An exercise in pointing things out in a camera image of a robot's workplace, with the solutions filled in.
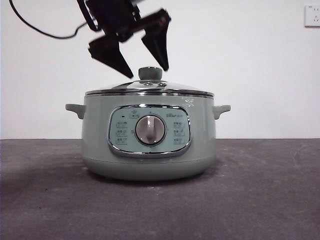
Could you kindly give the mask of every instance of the control panel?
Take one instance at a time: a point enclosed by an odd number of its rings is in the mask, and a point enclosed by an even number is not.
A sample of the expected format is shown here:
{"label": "control panel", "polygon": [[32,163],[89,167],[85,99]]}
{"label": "control panel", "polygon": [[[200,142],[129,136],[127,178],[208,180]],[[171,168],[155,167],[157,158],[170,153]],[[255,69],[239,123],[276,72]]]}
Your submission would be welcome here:
{"label": "control panel", "polygon": [[191,142],[189,116],[178,106],[122,106],[112,113],[108,141],[122,155],[178,155]]}

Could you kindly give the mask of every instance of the pot base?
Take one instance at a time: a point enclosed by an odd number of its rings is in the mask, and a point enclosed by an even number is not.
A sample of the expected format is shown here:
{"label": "pot base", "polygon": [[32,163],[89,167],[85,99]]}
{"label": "pot base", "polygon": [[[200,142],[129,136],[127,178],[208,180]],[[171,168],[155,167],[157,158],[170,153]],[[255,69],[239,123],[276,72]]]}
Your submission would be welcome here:
{"label": "pot base", "polygon": [[171,163],[118,163],[83,158],[88,169],[96,174],[129,181],[162,181],[190,177],[202,173],[213,157]]}

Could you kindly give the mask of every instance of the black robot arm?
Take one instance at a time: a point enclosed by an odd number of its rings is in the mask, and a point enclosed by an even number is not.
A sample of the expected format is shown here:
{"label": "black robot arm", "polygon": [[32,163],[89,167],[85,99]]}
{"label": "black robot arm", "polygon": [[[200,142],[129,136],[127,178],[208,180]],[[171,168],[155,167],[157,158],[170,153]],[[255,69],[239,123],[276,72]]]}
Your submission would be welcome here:
{"label": "black robot arm", "polygon": [[167,30],[171,18],[167,11],[160,9],[141,18],[136,5],[139,0],[77,0],[77,2],[90,29],[95,32],[103,30],[105,33],[105,36],[89,43],[92,58],[132,78],[132,71],[119,50],[119,42],[123,43],[135,32],[144,30],[143,44],[160,66],[165,71],[168,70]]}

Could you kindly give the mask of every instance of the metal rim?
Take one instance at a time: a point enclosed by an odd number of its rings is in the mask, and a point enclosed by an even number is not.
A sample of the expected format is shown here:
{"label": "metal rim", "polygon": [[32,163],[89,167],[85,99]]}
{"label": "metal rim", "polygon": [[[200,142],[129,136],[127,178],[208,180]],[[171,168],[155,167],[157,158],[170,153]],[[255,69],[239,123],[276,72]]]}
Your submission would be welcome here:
{"label": "metal rim", "polygon": [[191,95],[195,97],[206,96],[206,97],[214,97],[215,95],[212,92],[208,91],[197,91],[197,90],[187,90],[187,89],[130,89],[130,88],[123,88],[123,89],[102,89],[102,90],[93,90],[87,91],[85,93],[86,96],[88,95],[101,95],[101,94],[113,94],[115,95],[129,95],[129,94],[136,94],[136,95],[161,95],[161,94],[175,94],[175,96],[181,95]]}

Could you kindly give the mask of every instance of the pot handle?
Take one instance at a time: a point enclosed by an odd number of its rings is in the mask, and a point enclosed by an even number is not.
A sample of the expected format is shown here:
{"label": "pot handle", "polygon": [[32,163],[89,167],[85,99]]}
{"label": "pot handle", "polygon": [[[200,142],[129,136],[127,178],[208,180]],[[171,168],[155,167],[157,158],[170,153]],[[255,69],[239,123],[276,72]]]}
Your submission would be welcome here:
{"label": "pot handle", "polygon": [[220,118],[220,114],[223,114],[225,112],[229,112],[231,110],[230,105],[220,105],[220,106],[213,106],[212,111],[214,115],[214,119],[217,120]]}
{"label": "pot handle", "polygon": [[84,119],[86,106],[79,104],[66,104],[65,110],[76,113],[79,119]]}

